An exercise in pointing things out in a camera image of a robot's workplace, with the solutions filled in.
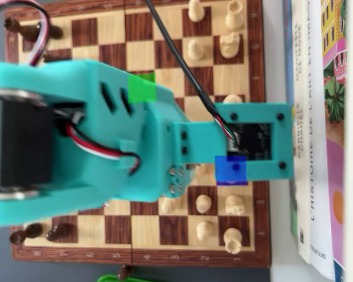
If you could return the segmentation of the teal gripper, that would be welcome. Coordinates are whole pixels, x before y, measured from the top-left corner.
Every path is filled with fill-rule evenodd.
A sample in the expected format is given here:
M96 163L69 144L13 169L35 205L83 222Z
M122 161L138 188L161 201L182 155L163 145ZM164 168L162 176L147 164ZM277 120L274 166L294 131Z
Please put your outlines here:
M156 124L156 164L161 178L161 195L179 197L191 179L187 166L188 120L172 91L159 85L152 113Z

